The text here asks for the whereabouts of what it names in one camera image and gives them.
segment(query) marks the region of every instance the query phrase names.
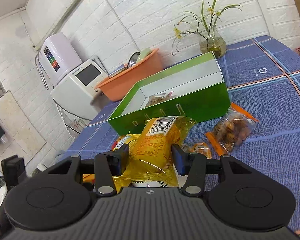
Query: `white appliance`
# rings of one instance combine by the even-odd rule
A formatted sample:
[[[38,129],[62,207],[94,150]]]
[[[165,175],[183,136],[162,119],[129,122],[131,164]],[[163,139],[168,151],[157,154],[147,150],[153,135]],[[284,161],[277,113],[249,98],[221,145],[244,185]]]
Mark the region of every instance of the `white appliance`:
[[[47,38],[38,58],[54,86],[52,98],[70,120],[82,119],[88,124],[109,102],[99,89],[94,89],[108,76],[101,62],[89,59],[82,63],[63,33]]]
[[[105,95],[99,96],[100,89],[94,89],[97,83],[107,76],[108,74],[102,68],[88,59],[68,73],[54,87],[51,95],[63,109],[68,111],[66,114],[71,120],[78,119],[71,115],[73,113],[88,124],[88,120],[92,120],[109,102]]]
[[[40,53],[40,63],[53,86],[56,86],[71,70],[82,63],[63,33],[48,37]]]

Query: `green box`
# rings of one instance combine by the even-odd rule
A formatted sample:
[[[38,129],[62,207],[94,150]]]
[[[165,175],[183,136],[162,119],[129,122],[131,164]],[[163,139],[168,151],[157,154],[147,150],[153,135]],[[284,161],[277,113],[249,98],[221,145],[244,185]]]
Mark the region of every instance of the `green box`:
[[[171,91],[172,99],[145,108],[149,96]],[[223,116],[229,106],[219,64],[209,52],[135,83],[108,122],[119,135],[139,134],[151,118],[182,115],[203,122]]]

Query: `display screen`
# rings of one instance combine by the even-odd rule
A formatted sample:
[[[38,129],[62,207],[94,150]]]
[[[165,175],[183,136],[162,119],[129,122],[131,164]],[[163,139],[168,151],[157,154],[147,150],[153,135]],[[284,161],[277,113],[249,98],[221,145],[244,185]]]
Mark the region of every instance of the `display screen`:
[[[79,79],[85,86],[87,86],[92,80],[94,80],[101,72],[95,68],[94,65],[90,64],[84,70],[79,72],[77,79]]]
[[[44,48],[44,54],[46,55],[47,59],[49,60],[50,64],[52,65],[53,69],[57,72],[60,66],[58,65],[57,61],[55,60],[54,56],[51,54],[48,47]]]

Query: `plastic wrapper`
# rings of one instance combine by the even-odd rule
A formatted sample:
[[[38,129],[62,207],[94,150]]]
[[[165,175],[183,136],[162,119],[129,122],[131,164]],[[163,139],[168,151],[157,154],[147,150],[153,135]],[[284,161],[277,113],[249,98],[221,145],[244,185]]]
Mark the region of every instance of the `plastic wrapper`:
[[[149,97],[149,101],[148,103],[146,104],[146,107],[148,106],[153,106],[153,105],[156,105],[158,103],[162,103],[166,100],[169,100],[170,97],[171,97],[171,94],[173,92],[169,92],[169,93],[161,93],[161,94],[157,94],[157,95],[153,95],[153,96],[150,96]]]
[[[119,177],[114,177],[114,180],[122,187],[127,186],[129,180],[163,181],[169,186],[177,187],[171,145],[181,145],[194,124],[194,120],[183,116],[151,119],[130,151],[125,172]]]
[[[132,151],[132,161],[147,171],[162,172],[171,158],[171,145],[180,145],[194,124],[194,120],[183,116],[151,119]]]
[[[136,145],[138,138],[140,137],[140,134],[127,134],[126,136],[119,136],[117,140],[114,142],[114,144],[111,147],[112,151],[120,149],[120,147],[127,143],[129,145],[129,154],[131,153],[133,147]],[[116,177],[112,176],[115,189],[117,192],[120,191],[121,187],[128,187],[131,184],[130,177]],[[83,175],[83,182],[91,182],[94,183],[94,174],[84,174]]]
[[[135,162],[128,164],[124,173],[119,177],[113,177],[117,192],[121,187],[128,187],[133,181],[163,181],[171,187],[178,186],[178,180],[173,168],[172,159],[160,173],[146,171],[143,167],[136,165]]]
[[[225,116],[206,136],[219,156],[230,154],[250,135],[258,122],[247,111],[231,103]]]
[[[184,152],[190,153],[190,154],[203,154],[207,157],[207,159],[211,159],[211,150],[209,146],[205,142],[199,142],[195,143],[194,145],[188,146],[188,145],[181,145],[181,148],[183,149]]]
[[[111,150],[118,150],[123,144],[126,143],[129,145],[129,151],[131,151],[132,148],[136,145],[139,137],[140,134],[127,134],[126,136],[119,136],[119,138],[112,145]]]
[[[131,184],[132,187],[170,187],[164,181],[153,181],[153,180],[145,180],[145,181],[134,181]]]

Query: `glass jar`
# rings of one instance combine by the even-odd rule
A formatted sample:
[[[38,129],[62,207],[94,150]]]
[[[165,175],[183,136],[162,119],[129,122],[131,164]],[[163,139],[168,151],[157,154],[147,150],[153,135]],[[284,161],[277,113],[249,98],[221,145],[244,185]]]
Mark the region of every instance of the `glass jar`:
[[[216,26],[208,30],[204,29],[196,34],[199,38],[199,46],[202,54],[213,51],[216,58],[218,58],[226,53],[226,42],[216,30]]]

